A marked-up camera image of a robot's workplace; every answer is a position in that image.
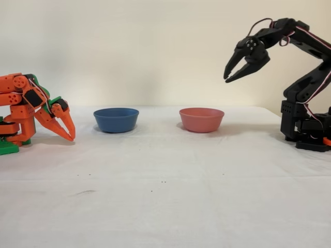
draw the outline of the black robotic arm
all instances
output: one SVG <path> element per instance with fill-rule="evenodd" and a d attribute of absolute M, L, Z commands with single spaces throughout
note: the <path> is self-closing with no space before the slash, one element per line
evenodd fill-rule
<path fill-rule="evenodd" d="M 270 20 L 264 28 L 251 36 L 260 22 Z M 300 149 L 327 151 L 331 149 L 331 108 L 326 114 L 313 114 L 308 102 L 331 82 L 331 44 L 309 32 L 309 26 L 294 19 L 270 18 L 258 21 L 248 36 L 240 41 L 228 62 L 224 79 L 227 83 L 259 71 L 269 61 L 267 49 L 293 44 L 302 51 L 322 60 L 322 63 L 284 91 L 281 131 L 286 140 L 295 141 Z M 233 76 L 234 67 L 242 60 L 247 62 Z"/>

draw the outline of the robotic arm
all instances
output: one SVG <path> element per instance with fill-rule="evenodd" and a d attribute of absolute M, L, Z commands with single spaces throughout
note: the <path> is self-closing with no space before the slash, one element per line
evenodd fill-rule
<path fill-rule="evenodd" d="M 260 22 L 270 20 L 269 28 L 261 29 L 251 36 L 251 31 Z M 259 71 L 269 61 L 267 49 L 276 44 L 293 44 L 302 51 L 322 60 L 322 63 L 284 91 L 282 102 L 281 131 L 286 140 L 295 141 L 300 149 L 327 151 L 331 149 L 331 108 L 327 114 L 313 114 L 308 102 L 331 82 L 331 44 L 309 32 L 309 26 L 294 19 L 273 21 L 263 19 L 252 27 L 248 36 L 240 41 L 228 62 L 224 79 L 227 83 Z M 242 60 L 246 64 L 230 76 Z"/>
<path fill-rule="evenodd" d="M 0 106 L 7 105 L 11 114 L 0 118 L 0 155 L 17 152 L 16 146 L 29 144 L 36 133 L 34 118 L 59 136 L 69 141 L 75 139 L 76 130 L 67 102 L 61 97 L 50 100 L 49 92 L 39 85 L 33 74 L 0 76 Z M 62 120 L 69 133 L 56 118 Z"/>

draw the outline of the orange part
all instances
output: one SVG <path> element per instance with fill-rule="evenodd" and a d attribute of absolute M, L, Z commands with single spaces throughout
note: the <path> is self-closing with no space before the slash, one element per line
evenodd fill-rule
<path fill-rule="evenodd" d="M 14 78 L 14 86 L 16 88 L 24 88 L 27 85 L 28 79 L 25 76 L 21 75 Z"/>
<path fill-rule="evenodd" d="M 327 146 L 331 146 L 331 140 L 329 140 L 328 138 L 323 138 L 323 143 Z"/>
<path fill-rule="evenodd" d="M 13 121 L 21 124 L 22 133 L 15 135 L 13 137 L 8 137 L 7 141 L 9 142 L 15 142 L 15 141 L 25 142 L 36 133 L 35 120 L 33 116 L 27 119 L 13 119 L 12 116 L 7 116 L 5 118 L 5 121 Z"/>
<path fill-rule="evenodd" d="M 52 106 L 52 113 L 63 121 L 63 124 L 69 131 L 72 139 L 76 138 L 76 128 L 70 116 L 70 109 L 67 108 L 65 111 L 61 108 L 60 104 L 56 103 Z"/>
<path fill-rule="evenodd" d="M 13 119 L 27 119 L 35 114 L 35 110 L 28 104 L 10 106 Z"/>
<path fill-rule="evenodd" d="M 22 146 L 22 142 L 21 141 L 13 141 L 13 144 L 17 145 L 17 146 Z"/>
<path fill-rule="evenodd" d="M 16 90 L 13 79 L 15 76 L 22 75 L 21 73 L 10 74 L 7 76 L 0 76 L 0 92 L 9 93 Z"/>
<path fill-rule="evenodd" d="M 14 93 L 0 94 L 0 106 L 19 104 L 22 96 Z"/>
<path fill-rule="evenodd" d="M 26 98 L 25 98 L 25 94 L 29 91 L 29 90 L 33 90 L 42 100 L 42 102 L 38 105 L 38 106 L 35 106 L 34 108 L 37 109 L 41 106 L 43 106 L 46 101 L 48 100 L 48 97 L 49 96 L 44 96 L 42 94 L 42 92 L 40 92 L 36 87 L 33 87 L 30 83 L 29 83 L 29 80 L 23 76 L 23 75 L 20 75 L 20 76 L 17 76 L 13 79 L 13 84 L 16 88 L 20 88 L 23 90 L 23 98 L 29 102 Z"/>
<path fill-rule="evenodd" d="M 43 108 L 36 112 L 35 117 L 43 127 L 53 131 L 66 140 L 73 141 L 73 138 L 66 132 L 66 130 L 64 130 L 56 119 L 52 118 Z"/>
<path fill-rule="evenodd" d="M 1 134 L 13 134 L 20 130 L 20 125 L 12 123 L 9 125 L 0 125 L 0 136 Z"/>

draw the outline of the white wall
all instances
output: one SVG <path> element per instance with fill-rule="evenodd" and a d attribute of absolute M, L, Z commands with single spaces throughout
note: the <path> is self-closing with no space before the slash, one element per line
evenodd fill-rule
<path fill-rule="evenodd" d="M 284 89 L 317 59 L 277 46 L 262 71 L 231 84 L 224 67 L 264 17 L 300 19 L 331 41 L 330 8 L 328 0 L 1 0 L 0 74 L 34 73 L 71 105 L 256 105 L 279 112 Z M 329 88 L 312 110 L 327 110 L 330 96 Z"/>

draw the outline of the green base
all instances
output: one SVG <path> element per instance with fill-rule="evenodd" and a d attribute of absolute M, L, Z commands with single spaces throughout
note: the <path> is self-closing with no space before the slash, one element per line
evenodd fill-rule
<path fill-rule="evenodd" d="M 19 147 L 12 142 L 0 141 L 0 155 L 19 152 Z"/>
<path fill-rule="evenodd" d="M 25 142 L 22 142 L 22 146 L 31 144 L 31 139 L 28 139 Z"/>

